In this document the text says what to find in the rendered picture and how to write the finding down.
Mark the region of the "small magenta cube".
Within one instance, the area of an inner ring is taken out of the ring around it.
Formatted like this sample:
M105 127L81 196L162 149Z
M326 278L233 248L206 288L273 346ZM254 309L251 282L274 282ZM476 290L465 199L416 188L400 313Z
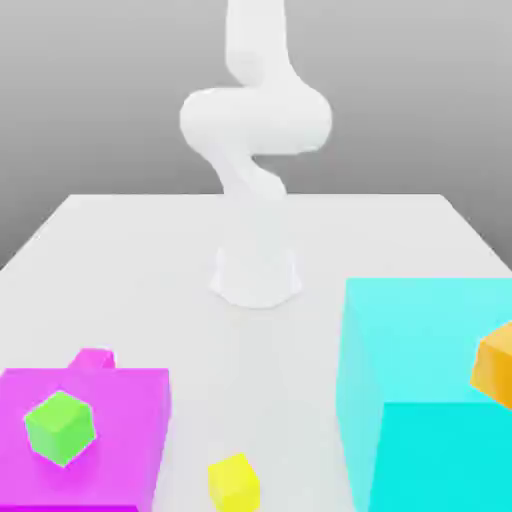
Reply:
M101 370L116 367L114 352L104 348L83 348L69 363L70 369Z

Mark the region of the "small yellow cube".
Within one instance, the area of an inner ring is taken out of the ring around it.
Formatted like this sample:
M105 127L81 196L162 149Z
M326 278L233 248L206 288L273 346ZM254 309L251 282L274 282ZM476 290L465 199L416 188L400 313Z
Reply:
M243 453L208 466L208 490L217 512L256 512L260 481Z

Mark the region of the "small green cube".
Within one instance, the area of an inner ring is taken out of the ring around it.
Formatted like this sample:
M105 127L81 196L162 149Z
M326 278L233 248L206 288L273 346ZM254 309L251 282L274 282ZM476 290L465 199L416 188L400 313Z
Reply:
M96 439L92 407L58 390L23 418L32 451L66 467Z

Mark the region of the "small orange cube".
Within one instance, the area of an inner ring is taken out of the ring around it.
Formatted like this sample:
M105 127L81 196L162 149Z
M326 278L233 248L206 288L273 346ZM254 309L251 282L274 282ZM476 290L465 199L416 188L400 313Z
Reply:
M512 410L512 321L480 340L470 383Z

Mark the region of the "large cyan box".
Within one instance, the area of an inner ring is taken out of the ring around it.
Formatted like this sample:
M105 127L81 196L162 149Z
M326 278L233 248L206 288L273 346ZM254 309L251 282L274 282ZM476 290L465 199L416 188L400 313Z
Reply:
M336 413L355 512L512 512L512 410L470 382L510 278L351 278Z

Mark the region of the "large magenta box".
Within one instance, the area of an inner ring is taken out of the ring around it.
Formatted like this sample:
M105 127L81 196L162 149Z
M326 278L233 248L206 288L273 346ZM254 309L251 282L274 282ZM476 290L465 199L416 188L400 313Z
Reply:
M23 418L62 390L88 403L97 439L67 467L34 453ZM0 376L0 510L151 512L170 416L165 369L7 369Z

